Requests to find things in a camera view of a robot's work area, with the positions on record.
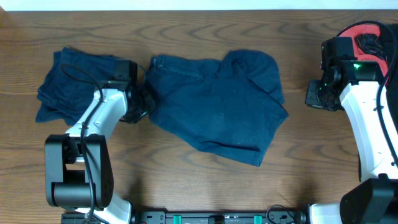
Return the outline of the navy blue shorts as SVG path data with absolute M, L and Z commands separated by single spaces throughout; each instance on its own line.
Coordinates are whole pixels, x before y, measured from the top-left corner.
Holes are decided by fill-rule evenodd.
M 288 117 L 277 62 L 261 51 L 232 50 L 221 60 L 156 55 L 146 82 L 154 124 L 198 151 L 252 166 Z

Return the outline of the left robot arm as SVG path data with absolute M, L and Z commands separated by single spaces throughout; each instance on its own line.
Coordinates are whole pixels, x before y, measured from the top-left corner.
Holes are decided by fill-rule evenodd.
M 49 205 L 65 209 L 62 223 L 140 223 L 132 203 L 114 192 L 107 142 L 116 125 L 137 123 L 155 101 L 137 75 L 99 81 L 88 72 L 84 83 L 96 88 L 81 118 L 65 134 L 45 141 L 45 194 Z

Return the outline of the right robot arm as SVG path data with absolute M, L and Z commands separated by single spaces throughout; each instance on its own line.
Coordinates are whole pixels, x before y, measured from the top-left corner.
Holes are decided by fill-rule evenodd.
M 361 183 L 339 202 L 308 208 L 309 223 L 397 223 L 397 131 L 375 61 L 360 61 L 349 37 L 322 43 L 323 76 L 311 80 L 305 103 L 346 112 L 358 147 Z

